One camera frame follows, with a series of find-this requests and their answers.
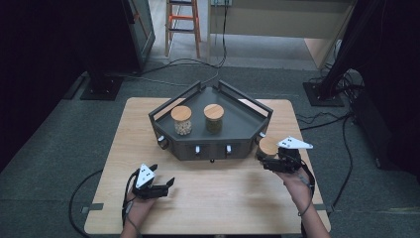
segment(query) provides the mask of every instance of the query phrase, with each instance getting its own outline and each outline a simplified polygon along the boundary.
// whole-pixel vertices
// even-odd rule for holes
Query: gray carpet
[[[149,63],[147,69],[160,65]],[[205,65],[180,65],[145,77],[191,84],[206,81],[216,72]],[[320,112],[345,115],[350,110],[345,96],[345,107],[310,106],[302,82],[319,75],[318,71],[222,67],[208,84],[222,79],[253,98],[288,99],[301,119]],[[103,169],[127,99],[173,97],[186,88],[127,77],[115,101],[83,101],[79,99],[83,86],[73,99],[58,104],[0,175],[1,237],[79,237],[68,219],[70,197],[80,182]],[[305,128],[334,119],[321,116],[313,124],[300,121],[299,125]],[[308,153],[324,201],[331,205],[350,165],[343,121],[302,131],[302,135],[314,145]],[[330,216],[332,236],[420,237],[420,186],[415,176],[377,169],[368,141],[352,119],[346,124],[345,135],[354,168]],[[72,214],[80,228],[86,219],[80,207],[91,202],[99,177],[89,179],[74,198]]]

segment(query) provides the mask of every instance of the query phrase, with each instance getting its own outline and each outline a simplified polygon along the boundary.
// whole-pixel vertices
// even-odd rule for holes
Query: tray handle
[[[171,106],[175,101],[179,100],[180,98],[184,98],[182,101],[188,100],[189,98],[193,97],[195,94],[201,92],[202,89],[203,89],[203,87],[201,86],[201,81],[198,80],[195,83],[193,83],[191,86],[189,86],[185,91],[183,91],[183,92],[179,93],[177,96],[175,96],[175,97],[167,100],[166,103],[162,104],[157,109],[155,109],[151,113],[149,113],[149,119],[151,120],[152,127],[154,129],[155,136],[156,136],[157,140],[159,139],[159,137],[161,135],[157,131],[157,125],[156,125],[156,118],[155,118],[155,116],[158,113],[160,113],[162,110],[164,110],[167,107]],[[166,115],[167,113],[170,113],[170,110],[167,110],[163,115]]]
[[[256,101],[255,99],[251,98],[249,95],[247,95],[246,93],[242,92],[241,90],[237,89],[236,87],[230,85],[229,83],[223,81],[223,80],[219,80],[219,84],[217,86],[217,89],[221,92],[224,92],[224,88],[228,88],[229,90],[235,92],[237,95],[240,95],[242,97],[244,97],[244,99],[247,99],[248,101],[252,102],[255,104],[255,106],[261,108],[262,110],[266,111],[267,115],[266,118],[268,119],[268,121],[271,119],[271,115],[272,115],[272,109],[265,106],[264,104]]]

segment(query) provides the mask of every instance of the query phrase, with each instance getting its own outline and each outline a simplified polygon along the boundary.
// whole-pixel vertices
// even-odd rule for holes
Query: ladder rung
[[[191,1],[169,1],[169,4],[172,5],[187,5],[187,6],[191,6],[192,2]]]
[[[169,20],[176,19],[176,20],[185,20],[185,21],[192,21],[194,17],[190,16],[180,16],[180,15],[171,15],[169,16]]]
[[[178,33],[195,33],[195,31],[191,29],[169,28],[168,30],[170,32],[178,32]]]

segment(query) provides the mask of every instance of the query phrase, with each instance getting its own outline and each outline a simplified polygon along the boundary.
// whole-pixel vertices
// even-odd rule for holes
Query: black cable
[[[310,117],[303,116],[303,115],[300,115],[300,114],[296,114],[296,120],[300,121],[300,122],[303,122],[305,124],[312,124],[318,117],[326,116],[326,115],[332,116],[336,119],[340,118],[340,117],[338,117],[338,116],[336,116],[336,115],[334,115],[333,113],[330,113],[330,112],[320,112],[320,113],[316,114],[315,116],[310,116]],[[308,121],[302,120],[302,119],[297,118],[297,117],[303,117],[305,119],[311,119],[311,120],[308,122]]]
[[[100,171],[97,171],[97,172],[95,172],[95,173],[93,173],[92,175],[90,175],[90,176],[88,176],[87,178],[85,178],[78,186],[77,186],[77,188],[74,190],[74,192],[73,192],[73,194],[71,195],[71,199],[70,199],[70,202],[68,203],[68,219],[70,220],[70,223],[71,223],[71,226],[80,234],[80,235],[82,235],[83,237],[86,237],[86,238],[89,238],[89,235],[88,234],[86,234],[86,232],[84,232],[84,231],[82,231],[80,228],[78,228],[77,226],[76,226],[76,224],[74,223],[74,220],[73,220],[73,216],[72,216],[72,208],[73,208],[73,200],[74,200],[74,197],[75,197],[75,195],[77,194],[77,192],[78,192],[78,190],[80,189],[80,187],[81,186],[83,186],[83,184],[85,183],[85,182],[87,182],[90,178],[92,178],[92,177],[94,177],[94,176],[96,176],[96,175],[98,175],[98,174],[101,174],[103,172],[103,170],[100,170]]]
[[[341,117],[337,118],[337,119],[336,119],[336,120],[334,120],[334,121],[327,122],[327,123],[320,124],[320,125],[316,125],[316,126],[311,126],[311,127],[301,128],[301,129],[300,129],[300,131],[306,131],[306,130],[311,130],[311,129],[315,129],[315,128],[319,128],[319,127],[327,126],[327,125],[333,124],[333,123],[335,123],[335,122],[341,121],[341,120],[343,120],[343,119],[346,119],[346,118],[350,117],[351,115],[353,115],[353,114],[352,114],[352,113],[347,113],[346,115],[341,116]]]
[[[226,60],[226,56],[227,56],[227,50],[226,50],[226,42],[225,42],[225,32],[226,32],[226,18],[227,18],[227,14],[228,14],[228,4],[227,2],[225,2],[225,15],[224,15],[224,20],[223,20],[223,33],[222,33],[222,46],[223,46],[223,58],[221,59],[220,62],[218,62],[217,64],[210,64],[208,62],[203,62],[197,59],[176,59],[171,61],[170,63],[164,65],[164,66],[160,66],[157,68],[152,68],[150,70],[146,70],[143,71],[141,73],[141,75],[145,75],[147,73],[153,72],[153,71],[157,71],[157,70],[161,70],[167,67],[171,67],[171,66],[177,66],[177,65],[197,65],[197,64],[203,64],[203,65],[207,65],[207,66],[211,66],[214,68],[221,68],[223,66],[223,64],[225,63]],[[181,60],[190,60],[190,61],[195,61],[195,63],[192,62],[183,62],[183,63],[177,63],[174,64],[175,62],[181,61]]]
[[[342,129],[343,129],[343,140],[344,140],[344,144],[345,144],[345,146],[346,146],[347,153],[348,153],[348,155],[349,155],[350,166],[349,166],[349,171],[348,171],[348,173],[347,173],[347,175],[346,175],[346,178],[345,178],[345,180],[344,180],[344,182],[343,182],[343,184],[342,184],[342,186],[341,186],[341,188],[340,188],[340,191],[339,191],[339,193],[338,193],[338,195],[337,195],[336,199],[335,199],[335,200],[334,200],[334,202],[333,202],[333,209],[334,209],[334,207],[337,205],[337,203],[338,203],[338,201],[339,201],[339,199],[340,199],[340,197],[341,197],[341,195],[342,195],[342,193],[343,193],[343,191],[344,191],[344,188],[346,187],[347,182],[349,181],[350,175],[351,175],[352,170],[353,170],[353,156],[352,156],[352,153],[350,152],[349,145],[347,144],[347,139],[346,139],[346,122],[347,122],[347,120],[348,120],[351,116],[353,116],[353,113],[352,113],[352,114],[350,114],[350,115],[349,115],[349,116],[348,116],[348,117],[347,117],[347,118],[343,121],[343,127],[342,127]]]

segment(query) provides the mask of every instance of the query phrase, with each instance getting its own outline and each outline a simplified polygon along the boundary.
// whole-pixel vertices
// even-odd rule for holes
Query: human hand
[[[140,226],[157,200],[157,198],[140,199],[133,194],[130,188],[127,194],[127,201],[131,201],[131,205],[127,207],[126,220],[120,237],[137,237],[138,233],[140,233]]]
[[[274,173],[283,180],[283,184],[290,193],[291,199],[296,204],[297,209],[303,211],[312,201],[312,191],[310,187],[302,181],[299,175],[307,181],[309,181],[309,175],[302,168],[293,174]]]

